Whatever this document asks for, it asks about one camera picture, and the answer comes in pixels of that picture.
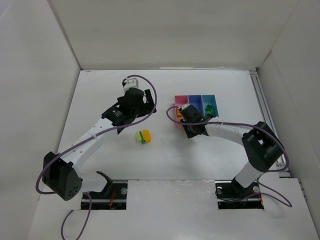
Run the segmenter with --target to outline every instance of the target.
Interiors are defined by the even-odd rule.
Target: green object
[[[208,104],[206,107],[205,107],[205,114],[211,114],[211,111],[212,111],[212,106],[210,104]]]

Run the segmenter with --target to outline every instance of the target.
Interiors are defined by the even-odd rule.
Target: yellow and green toy
[[[137,142],[142,143],[142,144],[148,144],[151,142],[151,135],[150,132],[148,130],[142,130],[139,131],[136,136],[135,139],[137,140]]]

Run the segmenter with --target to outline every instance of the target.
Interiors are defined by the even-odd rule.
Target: white wall
[[[298,0],[50,0],[82,68],[260,67]]]
[[[300,0],[258,71],[274,124],[320,233],[320,1]]]
[[[24,240],[79,67],[46,0],[0,1],[0,235]]]

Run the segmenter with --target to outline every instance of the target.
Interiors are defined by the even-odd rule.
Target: green stripe
[[[140,137],[141,137],[141,143],[145,144],[146,141],[144,140],[144,136],[142,136],[142,132],[140,131],[139,134],[140,134]]]

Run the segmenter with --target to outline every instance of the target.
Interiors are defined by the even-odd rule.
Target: bolt
[[[121,188],[120,192],[122,195],[126,195],[128,190],[125,187],[123,187],[123,188]]]
[[[255,193],[260,193],[260,188],[258,186],[254,186],[252,189]]]
[[[216,188],[216,193],[217,193],[217,194],[222,194],[222,186],[218,186],[218,187]]]

